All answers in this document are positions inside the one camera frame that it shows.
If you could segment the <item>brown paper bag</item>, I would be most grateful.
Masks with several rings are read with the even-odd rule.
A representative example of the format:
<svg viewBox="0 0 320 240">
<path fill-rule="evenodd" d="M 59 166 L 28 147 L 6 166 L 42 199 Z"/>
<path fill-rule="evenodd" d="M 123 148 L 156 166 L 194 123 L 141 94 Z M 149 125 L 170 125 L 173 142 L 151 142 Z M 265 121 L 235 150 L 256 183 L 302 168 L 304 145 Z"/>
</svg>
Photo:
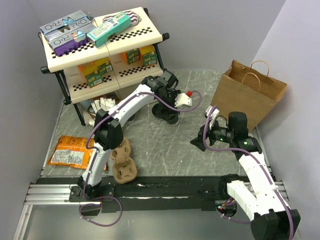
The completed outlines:
<svg viewBox="0 0 320 240">
<path fill-rule="evenodd" d="M 284 97 L 288 85 L 236 60 L 224 72 L 211 100 L 219 113 L 243 112 L 251 132 Z"/>
</svg>

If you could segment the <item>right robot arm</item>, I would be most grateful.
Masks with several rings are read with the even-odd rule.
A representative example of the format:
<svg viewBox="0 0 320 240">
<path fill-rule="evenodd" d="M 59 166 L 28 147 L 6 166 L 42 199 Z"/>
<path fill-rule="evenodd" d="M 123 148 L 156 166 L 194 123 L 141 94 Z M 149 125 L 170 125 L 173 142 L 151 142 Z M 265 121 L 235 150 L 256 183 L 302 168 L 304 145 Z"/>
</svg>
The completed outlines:
<svg viewBox="0 0 320 240">
<path fill-rule="evenodd" d="M 226 127 L 219 125 L 219 110 L 209 106 L 205 124 L 191 144 L 201 151 L 212 150 L 215 142 L 227 143 L 244 169 L 252 189 L 237 174 L 220 178 L 218 193 L 226 204 L 238 204 L 249 219 L 256 240 L 291 240 L 301 220 L 297 209 L 284 200 L 273 180 L 258 140 L 249 135 L 248 119 L 243 112 L 230 112 Z"/>
</svg>

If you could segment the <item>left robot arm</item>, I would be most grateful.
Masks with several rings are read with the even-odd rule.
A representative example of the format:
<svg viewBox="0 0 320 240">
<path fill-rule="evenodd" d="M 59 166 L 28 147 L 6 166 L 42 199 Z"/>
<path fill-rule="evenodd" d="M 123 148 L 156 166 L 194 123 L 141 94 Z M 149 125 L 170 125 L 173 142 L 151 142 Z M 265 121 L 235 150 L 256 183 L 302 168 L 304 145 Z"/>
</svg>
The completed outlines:
<svg viewBox="0 0 320 240">
<path fill-rule="evenodd" d="M 78 179 L 81 195 L 87 201 L 95 200 L 99 195 L 102 173 L 107 163 L 106 155 L 116 149 L 124 140 L 122 127 L 133 118 L 144 105 L 157 99 L 152 114 L 170 125 L 177 125 L 179 112 L 175 102 L 180 90 L 177 90 L 177 77 L 168 70 L 160 76 L 147 76 L 136 90 L 116 106 L 107 111 L 99 110 L 95 118 L 94 129 L 89 139 L 94 140 L 92 155 L 88 167 Z"/>
</svg>

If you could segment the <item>black white paper cup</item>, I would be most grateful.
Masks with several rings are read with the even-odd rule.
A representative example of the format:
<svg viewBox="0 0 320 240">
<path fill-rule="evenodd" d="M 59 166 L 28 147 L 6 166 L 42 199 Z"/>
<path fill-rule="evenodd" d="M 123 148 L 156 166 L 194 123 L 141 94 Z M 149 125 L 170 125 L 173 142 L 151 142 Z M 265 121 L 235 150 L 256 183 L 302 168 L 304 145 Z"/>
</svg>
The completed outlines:
<svg viewBox="0 0 320 240">
<path fill-rule="evenodd" d="M 165 121 L 171 126 L 177 126 L 179 124 L 179 115 L 171 115 Z"/>
</svg>

